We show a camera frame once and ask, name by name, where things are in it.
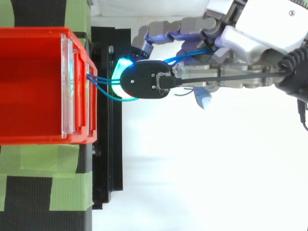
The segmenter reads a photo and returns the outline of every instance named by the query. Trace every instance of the black cable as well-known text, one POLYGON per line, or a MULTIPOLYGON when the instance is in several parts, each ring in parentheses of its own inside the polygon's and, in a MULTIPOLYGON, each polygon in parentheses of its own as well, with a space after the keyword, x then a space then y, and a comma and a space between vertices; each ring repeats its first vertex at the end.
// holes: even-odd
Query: black cable
POLYGON ((304 128, 306 129, 306 131, 308 131, 307 125, 303 124, 304 128))
POLYGON ((308 131, 306 125, 306 103, 301 100, 297 100, 297 109, 300 116, 300 122, 303 124, 306 131, 308 131))
POLYGON ((277 72, 277 73, 250 74, 243 76, 225 76, 225 77, 209 77, 209 78, 205 77, 205 78, 190 78, 190 79, 178 78, 176 84, 179 86, 186 83, 220 82, 220 81, 244 80, 252 78, 284 77, 286 75, 287 75, 286 72, 277 72))
POLYGON ((193 89, 190 90, 189 92, 185 93, 185 94, 182 94, 182 95, 179 95, 179 94, 174 94, 174 95, 175 95, 175 96, 186 96, 186 95, 189 95, 189 94, 191 94, 191 93, 193 93, 193 89))

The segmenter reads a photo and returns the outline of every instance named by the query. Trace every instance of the robotic hand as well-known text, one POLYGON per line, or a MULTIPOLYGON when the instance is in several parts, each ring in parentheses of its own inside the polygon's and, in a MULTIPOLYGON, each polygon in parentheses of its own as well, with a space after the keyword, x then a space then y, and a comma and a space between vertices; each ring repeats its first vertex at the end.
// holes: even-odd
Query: robotic hand
POLYGON ((202 17, 143 26, 132 43, 136 63, 121 87, 136 98, 166 97, 171 88, 215 92, 221 87, 275 84, 308 102, 308 3, 303 0, 210 0, 202 17), (153 44, 183 40, 176 59, 151 61, 153 44))

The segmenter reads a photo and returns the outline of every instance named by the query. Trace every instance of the red bin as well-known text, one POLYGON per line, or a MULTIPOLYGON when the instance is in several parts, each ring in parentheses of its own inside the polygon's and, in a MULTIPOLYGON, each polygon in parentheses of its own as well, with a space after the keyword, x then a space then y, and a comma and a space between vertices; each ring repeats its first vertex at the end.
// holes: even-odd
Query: red bin
POLYGON ((0 145, 97 139, 97 69, 66 27, 0 28, 0 145))

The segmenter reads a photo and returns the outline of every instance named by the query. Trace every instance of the white background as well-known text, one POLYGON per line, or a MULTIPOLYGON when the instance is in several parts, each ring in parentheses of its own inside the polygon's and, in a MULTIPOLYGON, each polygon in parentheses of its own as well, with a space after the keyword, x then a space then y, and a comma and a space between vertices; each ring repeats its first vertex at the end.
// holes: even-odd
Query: white background
MULTIPOLYGON (((134 37, 142 25, 181 18, 99 16, 92 25, 134 37)), ((180 45, 155 47, 152 58, 180 45)), ((296 99, 274 87, 220 90, 204 111, 193 94, 174 92, 123 104, 124 191, 93 212, 93 231, 306 231, 308 133, 296 99)))

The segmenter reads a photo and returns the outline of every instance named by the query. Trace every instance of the black surface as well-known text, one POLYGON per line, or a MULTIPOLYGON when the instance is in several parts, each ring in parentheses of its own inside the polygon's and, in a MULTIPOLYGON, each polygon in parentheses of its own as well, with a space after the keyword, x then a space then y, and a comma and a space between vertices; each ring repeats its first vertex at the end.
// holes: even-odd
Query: black surface
POLYGON ((11 0, 11 2, 15 26, 64 26, 65 24, 66 0, 11 0))
POLYGON ((79 146, 79 157, 76 173, 86 173, 92 171, 92 144, 79 146))
MULTIPOLYGON (((92 27, 91 59, 98 75, 111 78, 117 60, 130 55, 130 29, 92 27), (109 46, 114 54, 108 53, 109 46)), ((102 86, 114 95, 110 87, 102 86)), ((102 209, 111 200, 110 192, 123 190, 122 103, 98 92, 98 141, 93 156, 93 209, 102 209)))
POLYGON ((49 211, 52 178, 8 177, 1 231, 91 231, 92 209, 49 211))
POLYGON ((169 91, 158 89, 156 75, 170 71, 170 66, 164 61, 139 61, 123 72, 121 87, 127 94, 135 98, 162 99, 169 94, 169 91))

